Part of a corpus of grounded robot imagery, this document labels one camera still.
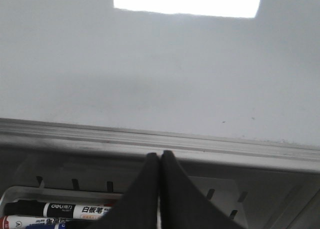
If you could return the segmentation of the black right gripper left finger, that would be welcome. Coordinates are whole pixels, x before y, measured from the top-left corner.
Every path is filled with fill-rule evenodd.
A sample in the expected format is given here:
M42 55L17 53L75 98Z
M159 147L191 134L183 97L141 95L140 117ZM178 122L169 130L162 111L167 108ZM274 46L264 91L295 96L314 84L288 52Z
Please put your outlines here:
M142 169L112 209L89 229L155 229L157 227L160 160L146 155Z

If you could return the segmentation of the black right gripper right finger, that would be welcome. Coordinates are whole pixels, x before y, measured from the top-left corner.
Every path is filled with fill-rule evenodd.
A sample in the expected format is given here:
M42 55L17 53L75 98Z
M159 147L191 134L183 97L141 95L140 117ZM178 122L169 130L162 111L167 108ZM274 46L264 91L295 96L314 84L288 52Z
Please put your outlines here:
M159 200L163 229L241 229L192 183L174 153L160 159Z

